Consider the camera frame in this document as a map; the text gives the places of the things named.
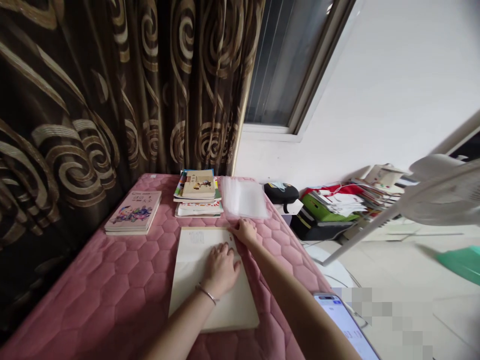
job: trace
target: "white fan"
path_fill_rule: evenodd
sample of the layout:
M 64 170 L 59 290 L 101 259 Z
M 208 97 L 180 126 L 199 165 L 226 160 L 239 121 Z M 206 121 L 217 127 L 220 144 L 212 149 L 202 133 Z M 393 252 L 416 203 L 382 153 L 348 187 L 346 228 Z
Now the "white fan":
M 412 177 L 420 182 L 407 187 L 393 206 L 325 259 L 323 266 L 338 259 L 399 214 L 424 225 L 480 225 L 480 159 L 465 163 L 435 154 L 414 162 L 410 170 Z

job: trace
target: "brown curtain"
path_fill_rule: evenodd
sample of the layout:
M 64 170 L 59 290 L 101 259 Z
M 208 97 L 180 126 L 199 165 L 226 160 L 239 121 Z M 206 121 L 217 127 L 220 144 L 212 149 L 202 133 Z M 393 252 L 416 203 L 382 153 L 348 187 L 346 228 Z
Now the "brown curtain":
M 7 337 L 143 173 L 229 175 L 265 0 L 0 0 Z

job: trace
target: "phone screen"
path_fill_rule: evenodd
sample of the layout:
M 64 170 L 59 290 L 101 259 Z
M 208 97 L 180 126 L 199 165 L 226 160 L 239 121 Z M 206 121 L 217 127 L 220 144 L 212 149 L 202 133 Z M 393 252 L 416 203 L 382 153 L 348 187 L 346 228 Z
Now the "phone screen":
M 315 300 L 345 334 L 362 360 L 380 360 L 338 296 L 315 295 Z

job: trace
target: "bed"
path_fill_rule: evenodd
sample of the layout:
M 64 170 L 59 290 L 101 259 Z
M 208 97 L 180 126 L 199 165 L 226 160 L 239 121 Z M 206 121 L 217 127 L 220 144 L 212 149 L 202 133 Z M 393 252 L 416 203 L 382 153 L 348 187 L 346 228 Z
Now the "bed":
M 136 359 L 167 320 L 181 227 L 229 226 L 224 217 L 176 218 L 178 175 L 144 174 L 133 189 L 162 190 L 148 235 L 99 229 L 0 349 L 0 359 Z M 255 220 L 263 245 L 311 292 L 327 280 L 267 199 L 271 217 Z M 260 271 L 238 246 L 260 318 L 257 329 L 202 334 L 189 359 L 303 359 Z

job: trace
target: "silver bracelet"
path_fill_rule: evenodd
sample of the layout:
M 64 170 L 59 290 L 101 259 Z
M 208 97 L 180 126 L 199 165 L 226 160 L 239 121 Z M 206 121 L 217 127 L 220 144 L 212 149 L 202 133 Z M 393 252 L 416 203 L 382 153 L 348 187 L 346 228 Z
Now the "silver bracelet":
M 220 301 L 220 299 L 214 298 L 214 297 L 212 296 L 212 294 L 210 294 L 207 290 L 205 290 L 200 283 L 198 283 L 198 285 L 195 286 L 195 289 L 198 289 L 198 290 L 200 290 L 202 293 L 204 293 L 205 295 L 207 295 L 207 296 L 213 301 L 213 303 L 215 304 L 215 306 L 217 305 L 217 302 Z

